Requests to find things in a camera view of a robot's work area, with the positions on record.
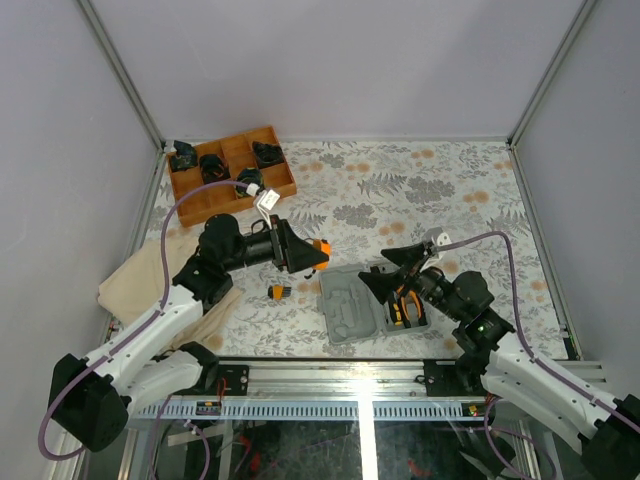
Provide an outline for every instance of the wooden tray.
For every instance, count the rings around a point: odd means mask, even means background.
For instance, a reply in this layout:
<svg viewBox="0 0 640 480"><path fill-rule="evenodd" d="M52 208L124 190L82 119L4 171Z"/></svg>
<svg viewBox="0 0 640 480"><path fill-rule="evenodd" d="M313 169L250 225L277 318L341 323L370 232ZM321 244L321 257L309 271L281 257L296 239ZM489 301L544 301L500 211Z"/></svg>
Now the wooden tray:
<svg viewBox="0 0 640 480"><path fill-rule="evenodd" d="M231 180L235 180L243 169L247 167L258 168L252 150L253 142L280 145L273 127L268 126L213 142L202 143L196 145L195 149L198 158L209 153L218 155L229 168ZM175 153L168 154L167 162L170 162L174 155ZM289 197L296 193L296 182L291 175L286 158L283 163L261 168L260 172L264 178L265 187L273 188L280 194L280 197ZM176 200L191 190L204 185L200 167L190 168L183 172L172 172L169 168L169 175ZM252 207L253 197L239 197L233 186L224 185L211 187L191 197L178 207L178 217L183 226L190 227L205 222L219 213L236 213Z"/></svg>

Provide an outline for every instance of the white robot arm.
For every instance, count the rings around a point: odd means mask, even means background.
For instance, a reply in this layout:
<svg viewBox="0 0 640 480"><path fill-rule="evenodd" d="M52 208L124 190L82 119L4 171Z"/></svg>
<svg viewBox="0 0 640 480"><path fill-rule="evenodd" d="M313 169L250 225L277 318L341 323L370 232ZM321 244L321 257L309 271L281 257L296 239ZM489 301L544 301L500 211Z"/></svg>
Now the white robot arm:
<svg viewBox="0 0 640 480"><path fill-rule="evenodd" d="M380 303L390 292L406 295L413 291L459 322L453 336L465 352L456 361L461 383L470 389L481 385L546 425L581 455L595 478L635 479L640 474L640 400L633 395L619 400L600 391L529 347L520 325L515 288L517 332L490 308L494 297L479 272L463 272L449 282L434 266L446 250L492 235L506 240L515 277L511 245L504 233L491 232L451 244L441 229L429 231L420 244L383 250L382 255L398 265L396 272L362 272L359 276ZM497 475L502 468L500 464L492 473Z"/></svg>
<svg viewBox="0 0 640 480"><path fill-rule="evenodd" d="M68 354L56 364L51 418L90 451L111 444L130 414L172 393L215 393L219 362L203 346L191 342L166 358L153 357L224 297L232 286L228 272L271 261L295 273L329 261L325 252L298 238L286 220L266 214L274 202L269 192L258 199L271 202L264 209L257 202L264 217L256 222L262 223L260 231L243 236L233 216L210 218L198 249L160 302L83 359Z"/></svg>

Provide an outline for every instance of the white wall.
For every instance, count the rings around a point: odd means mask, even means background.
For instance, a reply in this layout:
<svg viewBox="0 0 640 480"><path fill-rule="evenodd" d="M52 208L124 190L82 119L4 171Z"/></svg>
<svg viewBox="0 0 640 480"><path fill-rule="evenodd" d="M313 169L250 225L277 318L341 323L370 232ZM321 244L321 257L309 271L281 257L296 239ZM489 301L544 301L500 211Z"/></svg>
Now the white wall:
<svg viewBox="0 0 640 480"><path fill-rule="evenodd" d="M509 134L582 0L94 0L168 138Z"/></svg>
<svg viewBox="0 0 640 480"><path fill-rule="evenodd" d="M0 44L0 477L36 479L53 365L97 345L155 154L74 2L4 1Z"/></svg>
<svg viewBox="0 0 640 480"><path fill-rule="evenodd" d="M640 395L640 2L601 2L519 151L590 358Z"/></svg>

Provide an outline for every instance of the gray plastic case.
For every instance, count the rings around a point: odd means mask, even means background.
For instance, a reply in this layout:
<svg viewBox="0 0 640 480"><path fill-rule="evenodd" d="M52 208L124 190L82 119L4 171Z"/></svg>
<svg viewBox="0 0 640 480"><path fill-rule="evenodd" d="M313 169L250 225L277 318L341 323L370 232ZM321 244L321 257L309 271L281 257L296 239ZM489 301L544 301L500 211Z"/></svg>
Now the gray plastic case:
<svg viewBox="0 0 640 480"><path fill-rule="evenodd" d="M319 273L322 292L318 298L318 308L325 316L329 343L340 345L379 335L419 333L431 326L428 305L425 305L426 325L412 328L396 326L390 318L387 304L380 305L358 278L358 273L370 271L370 266L379 267L382 273L397 269L391 263L355 264L329 268Z"/></svg>

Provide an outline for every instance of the patterned table surface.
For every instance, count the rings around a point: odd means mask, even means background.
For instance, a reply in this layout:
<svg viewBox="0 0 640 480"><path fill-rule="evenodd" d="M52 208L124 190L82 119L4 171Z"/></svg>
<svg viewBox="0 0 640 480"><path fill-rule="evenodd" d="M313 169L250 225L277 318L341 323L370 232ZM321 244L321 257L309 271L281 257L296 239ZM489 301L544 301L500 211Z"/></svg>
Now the patterned table surface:
<svg viewBox="0 0 640 480"><path fill-rule="evenodd" d="M298 193L281 200L274 213L304 237L331 243L330 266L371 261L380 250L417 243L441 226L453 241L503 230L514 244L519 306L529 341L552 358L566 358L558 320L525 215L506 147L500 142L289 142L285 155ZM158 238L174 203L165 171L147 238ZM258 219L252 210L236 215L243 232ZM171 235L199 235L202 225ZM451 278L465 270L483 273L493 304L513 321L508 261L500 239L449 252L442 268ZM329 344L316 300L318 278L278 272L271 264L233 273L244 290L240 307L212 345L221 355L358 358L455 358L461 350L454 323L435 316L425 333L378 337L347 345ZM282 302L266 293L272 284L293 287Z"/></svg>

